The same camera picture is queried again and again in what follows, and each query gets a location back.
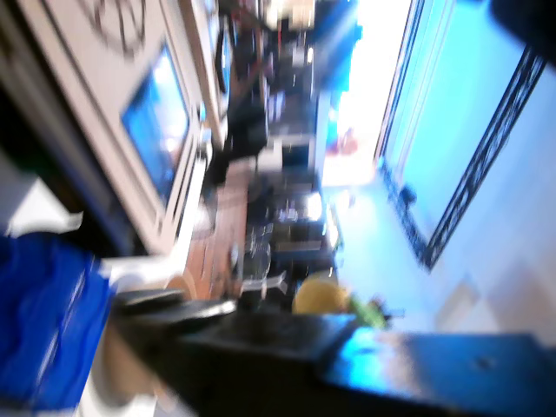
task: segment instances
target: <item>oven door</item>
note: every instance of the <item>oven door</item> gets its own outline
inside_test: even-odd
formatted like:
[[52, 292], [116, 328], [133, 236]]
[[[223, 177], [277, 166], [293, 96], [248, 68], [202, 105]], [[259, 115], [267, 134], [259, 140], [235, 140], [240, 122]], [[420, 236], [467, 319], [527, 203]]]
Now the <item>oven door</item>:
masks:
[[198, 161], [202, 98], [171, 2], [19, 0], [145, 251], [174, 246]]
[[219, 17], [215, 0], [178, 0], [178, 3], [199, 75], [212, 143], [221, 149], [228, 136], [229, 87], [226, 83], [229, 83], [227, 73], [233, 59], [228, 26]]

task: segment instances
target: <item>glass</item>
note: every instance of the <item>glass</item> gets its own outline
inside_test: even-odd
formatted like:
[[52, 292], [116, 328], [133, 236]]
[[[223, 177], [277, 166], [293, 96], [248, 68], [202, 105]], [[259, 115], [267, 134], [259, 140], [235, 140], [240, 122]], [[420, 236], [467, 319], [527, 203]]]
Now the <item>glass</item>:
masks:
[[278, 222], [317, 222], [322, 218], [322, 198], [319, 193], [288, 197], [276, 203]]
[[229, 91], [229, 80], [232, 74], [232, 49], [228, 34], [224, 34], [224, 42], [222, 46], [222, 74], [224, 75], [224, 84], [226, 91]]
[[189, 116], [168, 46], [122, 115], [128, 132], [164, 206], [182, 155]]
[[270, 270], [271, 254], [268, 243], [257, 243], [243, 258], [243, 280], [265, 280]]
[[327, 205], [327, 222], [325, 225], [325, 234], [328, 238], [328, 244], [332, 250], [336, 250], [342, 247], [340, 226], [338, 222], [338, 217], [335, 212], [335, 206], [333, 204]]
[[254, 226], [248, 228], [245, 234], [245, 252], [251, 253], [255, 250], [257, 244], [269, 243], [274, 230], [274, 225], [272, 223], [266, 226]]

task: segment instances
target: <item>kitchen appliance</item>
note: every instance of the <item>kitchen appliance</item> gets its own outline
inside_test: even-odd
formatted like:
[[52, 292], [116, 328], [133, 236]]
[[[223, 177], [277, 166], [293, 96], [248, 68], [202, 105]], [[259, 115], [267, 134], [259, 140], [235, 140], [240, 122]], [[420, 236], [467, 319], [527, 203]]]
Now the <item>kitchen appliance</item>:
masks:
[[206, 166], [210, 154], [178, 4], [20, 0], [9, 7], [1, 17], [9, 42], [2, 83], [88, 196], [116, 242], [111, 255], [169, 253], [194, 167]]
[[194, 54], [212, 142], [222, 149], [228, 136], [229, 79], [233, 51], [228, 21], [215, 0], [179, 0], [181, 16]]

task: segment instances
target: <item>oven window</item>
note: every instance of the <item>oven window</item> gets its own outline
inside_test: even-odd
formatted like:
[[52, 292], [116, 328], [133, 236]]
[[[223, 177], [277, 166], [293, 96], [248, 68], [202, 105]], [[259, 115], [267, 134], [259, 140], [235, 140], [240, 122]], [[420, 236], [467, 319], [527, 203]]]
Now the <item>oven window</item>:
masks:
[[222, 74], [224, 75], [224, 84], [226, 91], [229, 91], [229, 79], [232, 75], [232, 49], [228, 39], [228, 34], [224, 35], [224, 45], [222, 47]]
[[166, 206], [189, 128], [166, 45], [123, 113], [122, 122]]

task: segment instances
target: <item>blue cloth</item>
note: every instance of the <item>blue cloth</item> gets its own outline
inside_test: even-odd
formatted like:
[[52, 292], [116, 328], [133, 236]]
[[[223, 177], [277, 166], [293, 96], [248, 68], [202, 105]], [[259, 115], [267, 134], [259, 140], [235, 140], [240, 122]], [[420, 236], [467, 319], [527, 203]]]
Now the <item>blue cloth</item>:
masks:
[[0, 236], [0, 400], [75, 407], [112, 296], [98, 261], [56, 235]]

